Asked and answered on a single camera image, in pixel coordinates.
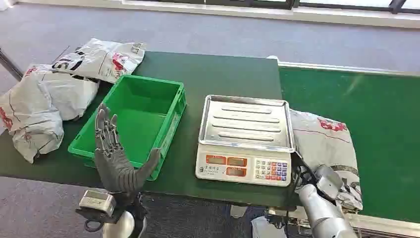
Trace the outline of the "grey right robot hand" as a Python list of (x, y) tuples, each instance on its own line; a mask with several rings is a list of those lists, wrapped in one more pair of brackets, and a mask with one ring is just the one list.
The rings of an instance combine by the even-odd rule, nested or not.
[(362, 192), (358, 171), (345, 165), (320, 165), (315, 171), (316, 187), (328, 199), (346, 212), (363, 210)]

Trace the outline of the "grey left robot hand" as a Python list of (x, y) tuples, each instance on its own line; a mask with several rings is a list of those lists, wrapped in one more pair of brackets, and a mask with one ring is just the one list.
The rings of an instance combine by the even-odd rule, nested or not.
[(110, 109), (100, 103), (95, 117), (95, 165), (104, 188), (112, 193), (139, 192), (147, 178), (156, 169), (161, 152), (153, 148), (148, 160), (138, 169), (127, 159), (117, 130), (117, 115), (109, 116)]

